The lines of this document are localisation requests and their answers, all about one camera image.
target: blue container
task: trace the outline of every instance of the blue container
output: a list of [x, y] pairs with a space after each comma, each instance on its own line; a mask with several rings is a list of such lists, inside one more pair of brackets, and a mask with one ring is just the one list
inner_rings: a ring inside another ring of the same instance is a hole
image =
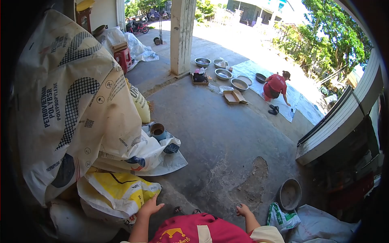
[[166, 139], [165, 127], [160, 123], [156, 123], [156, 124], [152, 125], [150, 127], [150, 133], [151, 133], [151, 136], [154, 137], [158, 142]]

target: black bag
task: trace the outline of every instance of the black bag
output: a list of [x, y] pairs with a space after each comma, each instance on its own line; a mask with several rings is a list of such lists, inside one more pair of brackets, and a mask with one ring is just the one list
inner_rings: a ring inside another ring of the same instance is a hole
[[205, 81], [205, 75], [202, 73], [202, 74], [199, 74], [199, 73], [194, 73], [193, 74], [193, 82], [204, 82]]

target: window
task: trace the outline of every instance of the window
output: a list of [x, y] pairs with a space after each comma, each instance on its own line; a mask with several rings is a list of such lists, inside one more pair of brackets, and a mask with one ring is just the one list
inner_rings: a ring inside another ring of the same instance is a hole
[[283, 7], [284, 7], [284, 5], [282, 3], [280, 3], [280, 5], [278, 6], [278, 12], [282, 13]]

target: motorbike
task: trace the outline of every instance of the motorbike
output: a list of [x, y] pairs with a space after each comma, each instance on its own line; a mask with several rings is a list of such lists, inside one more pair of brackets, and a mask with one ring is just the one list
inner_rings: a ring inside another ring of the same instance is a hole
[[169, 19], [169, 16], [168, 16], [167, 13], [163, 13], [163, 14], [162, 14], [162, 18], [163, 18], [163, 19]]
[[127, 28], [127, 31], [133, 33], [134, 35], [139, 32], [142, 32], [143, 34], [147, 34], [149, 30], [150, 28], [148, 24], [144, 23], [143, 21], [140, 23], [132, 21], [130, 27]]
[[159, 15], [157, 15], [157, 14], [150, 14], [149, 15], [149, 21], [154, 22], [156, 20], [159, 20]]

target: red bicycle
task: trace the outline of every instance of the red bicycle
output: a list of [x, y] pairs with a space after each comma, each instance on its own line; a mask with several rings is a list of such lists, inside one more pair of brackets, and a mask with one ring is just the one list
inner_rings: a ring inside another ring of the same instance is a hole
[[128, 32], [131, 32], [135, 35], [135, 33], [139, 33], [139, 32], [142, 32], [143, 34], [147, 34], [150, 30], [150, 28], [148, 27], [148, 24], [145, 24], [145, 23], [135, 23], [133, 22], [133, 26], [130, 27], [129, 30], [127, 30]]

